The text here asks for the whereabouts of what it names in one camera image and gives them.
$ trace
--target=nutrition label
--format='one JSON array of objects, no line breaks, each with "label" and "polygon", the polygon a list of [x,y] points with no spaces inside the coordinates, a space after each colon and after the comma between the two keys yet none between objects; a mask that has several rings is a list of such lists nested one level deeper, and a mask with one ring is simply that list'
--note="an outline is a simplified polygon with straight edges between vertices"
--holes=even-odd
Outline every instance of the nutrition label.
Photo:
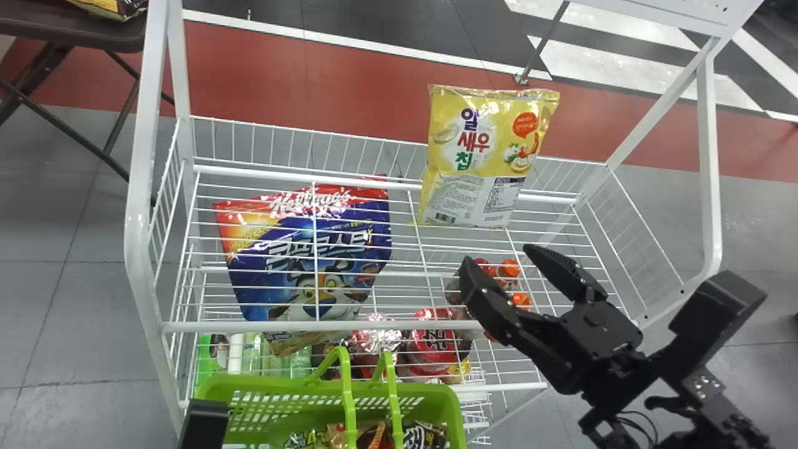
[{"label": "nutrition label", "polygon": [[485,202],[485,213],[512,210],[526,177],[497,177]]},{"label": "nutrition label", "polygon": [[424,222],[498,227],[507,224],[526,177],[441,176],[429,196]]},{"label": "nutrition label", "polygon": [[435,194],[430,197],[426,212],[435,221],[454,224],[458,218],[469,218],[476,205],[484,179],[474,176],[440,177]]}]

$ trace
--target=foil snack package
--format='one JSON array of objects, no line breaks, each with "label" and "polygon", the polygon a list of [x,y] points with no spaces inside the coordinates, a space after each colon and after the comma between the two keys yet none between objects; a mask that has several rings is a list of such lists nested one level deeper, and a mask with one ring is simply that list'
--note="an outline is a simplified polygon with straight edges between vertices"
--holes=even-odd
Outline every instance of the foil snack package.
[{"label": "foil snack package", "polygon": [[[318,314],[319,320],[354,320],[391,255],[387,199],[384,189],[317,185],[315,192],[305,188],[215,203],[244,318],[312,321]],[[272,353],[283,357],[348,332],[263,334]]]},{"label": "foil snack package", "polygon": [[559,93],[431,85],[421,189],[427,225],[503,228],[540,152]]}]

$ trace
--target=black folding table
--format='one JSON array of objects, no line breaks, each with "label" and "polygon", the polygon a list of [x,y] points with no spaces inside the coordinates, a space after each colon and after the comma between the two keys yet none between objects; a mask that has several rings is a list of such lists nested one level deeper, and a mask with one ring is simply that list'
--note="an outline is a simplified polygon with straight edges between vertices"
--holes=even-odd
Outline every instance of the black folding table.
[{"label": "black folding table", "polygon": [[[0,88],[7,92],[0,104],[0,125],[20,105],[26,105],[64,134],[94,153],[125,181],[129,173],[111,157],[119,132],[130,113],[139,88],[139,73],[118,53],[138,53],[144,48],[145,16],[127,22],[97,17],[65,0],[0,0],[0,34],[47,42],[14,80],[0,79]],[[30,95],[60,65],[76,46],[104,51],[134,79],[117,122],[100,148],[47,109],[30,99]],[[171,104],[167,94],[161,97]]]}]

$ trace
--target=red floor stripe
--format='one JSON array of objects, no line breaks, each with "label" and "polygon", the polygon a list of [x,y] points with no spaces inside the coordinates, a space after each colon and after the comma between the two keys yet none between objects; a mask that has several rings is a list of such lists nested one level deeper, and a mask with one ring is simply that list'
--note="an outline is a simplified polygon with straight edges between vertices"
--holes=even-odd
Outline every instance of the red floor stripe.
[{"label": "red floor stripe", "polygon": [[[211,117],[426,141],[428,84],[518,88],[507,74],[201,23],[187,22],[186,35],[192,108]],[[18,40],[0,64],[0,77],[12,78],[40,47]],[[125,58],[140,64],[140,55]],[[75,49],[34,97],[48,105],[119,110],[131,83],[107,55]],[[562,94],[543,148],[549,155],[605,160],[654,103],[552,81],[533,85]],[[163,106],[161,113],[174,111]],[[792,124],[726,110],[717,116],[721,173],[798,182]],[[697,170],[696,108],[675,105],[627,163]]]}]

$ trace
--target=shrimp chip bag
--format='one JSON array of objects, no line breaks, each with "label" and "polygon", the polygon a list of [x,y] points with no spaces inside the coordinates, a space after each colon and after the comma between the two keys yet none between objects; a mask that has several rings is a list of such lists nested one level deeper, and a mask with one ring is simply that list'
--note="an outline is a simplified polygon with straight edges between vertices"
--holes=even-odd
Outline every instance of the shrimp chip bag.
[{"label": "shrimp chip bag", "polygon": [[429,155],[420,221],[507,226],[559,93],[431,85],[429,96]]}]

